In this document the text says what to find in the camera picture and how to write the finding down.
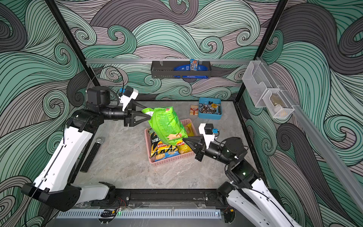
microphone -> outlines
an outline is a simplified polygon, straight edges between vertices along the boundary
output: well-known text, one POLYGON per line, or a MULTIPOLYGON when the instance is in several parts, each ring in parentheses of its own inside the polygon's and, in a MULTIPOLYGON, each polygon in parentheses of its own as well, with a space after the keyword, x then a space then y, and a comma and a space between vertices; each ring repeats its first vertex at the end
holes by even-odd
POLYGON ((93 159, 96 157, 96 154, 98 152, 98 149, 101 147, 101 144, 104 142, 104 138, 102 137, 98 137, 96 140, 95 140, 95 143, 90 151, 90 153, 88 154, 85 162, 83 163, 83 166, 81 168, 81 172, 82 173, 86 173, 88 172, 88 169, 90 168, 92 162, 93 162, 93 159))

blue container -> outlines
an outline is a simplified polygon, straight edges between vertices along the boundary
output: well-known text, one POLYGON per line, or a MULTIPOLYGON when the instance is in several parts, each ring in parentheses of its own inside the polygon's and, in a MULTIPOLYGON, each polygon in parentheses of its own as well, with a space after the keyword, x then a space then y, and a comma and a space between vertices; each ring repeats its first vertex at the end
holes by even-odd
MULTIPOLYGON (((221 100, 219 98, 199 98, 199 103, 201 104, 208 104, 209 102, 213 102, 215 104, 221 104, 221 100)), ((201 113, 199 109, 198 117, 202 119, 219 120, 222 117, 222 106, 220 106, 217 112, 220 112, 221 114, 201 113)))

wave pattern wallpaper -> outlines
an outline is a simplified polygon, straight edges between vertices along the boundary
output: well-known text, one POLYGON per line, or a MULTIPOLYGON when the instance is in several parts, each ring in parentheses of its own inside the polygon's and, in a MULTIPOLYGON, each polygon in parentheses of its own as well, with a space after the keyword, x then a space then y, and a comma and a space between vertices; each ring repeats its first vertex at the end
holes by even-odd
POLYGON ((88 80, 44 0, 0 1, 0 226, 51 216, 20 188, 52 156, 88 80))
MULTIPOLYGON (((87 58, 253 59, 278 1, 57 0, 87 58)), ((103 86, 142 100, 234 100, 246 65, 214 65, 210 79, 154 79, 151 65, 92 65, 103 86)))
MULTIPOLYGON (((300 1, 284 10, 262 56, 361 183, 362 31, 361 0, 300 1)), ((296 119, 272 119, 247 92, 243 100, 267 181, 286 211, 302 226, 363 226, 362 213, 296 119)))

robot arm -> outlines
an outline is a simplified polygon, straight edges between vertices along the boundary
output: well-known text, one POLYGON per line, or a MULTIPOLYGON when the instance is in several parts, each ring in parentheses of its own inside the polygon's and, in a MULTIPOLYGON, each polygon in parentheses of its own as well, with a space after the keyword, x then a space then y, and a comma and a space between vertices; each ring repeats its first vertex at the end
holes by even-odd
POLYGON ((225 174, 230 182, 225 182, 218 188, 218 192, 227 198, 228 204, 255 226, 300 226, 271 194, 257 171, 244 159, 247 150, 244 149, 241 138, 227 138, 225 144, 220 146, 212 143, 212 129, 212 124, 200 124, 199 132, 202 136, 183 138, 183 141, 194 151, 195 159, 202 161, 206 155, 228 165, 225 174))
POLYGON ((150 119, 149 115, 136 111, 136 106, 145 108, 144 106, 130 102, 137 97, 136 89, 126 87, 120 98, 122 106, 110 105, 110 92, 108 87, 103 86, 87 90, 86 109, 76 110, 69 118, 64 137, 48 164, 33 183, 26 183, 22 187, 23 194, 61 211, 67 211, 80 202, 107 197, 110 188, 114 188, 110 184, 75 186, 68 183, 68 177, 80 153, 105 119, 124 120, 125 126, 135 126, 150 119), (137 115, 144 118, 136 121, 137 115))

clear plastic holder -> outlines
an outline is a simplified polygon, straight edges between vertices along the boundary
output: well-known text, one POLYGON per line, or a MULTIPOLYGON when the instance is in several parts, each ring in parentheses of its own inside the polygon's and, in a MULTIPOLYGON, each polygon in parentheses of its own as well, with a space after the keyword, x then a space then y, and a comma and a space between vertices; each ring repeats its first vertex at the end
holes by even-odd
POLYGON ((279 88, 269 89, 263 96, 263 101, 273 118, 286 119, 294 111, 294 108, 287 100, 279 88))
POLYGON ((277 88, 261 61, 251 61, 242 77, 255 107, 266 107, 262 97, 267 90, 277 88))
POLYGON ((273 118, 286 119, 294 111, 293 105, 285 97, 286 88, 278 86, 268 65, 261 61, 251 61, 242 80, 256 108, 266 107, 273 118))

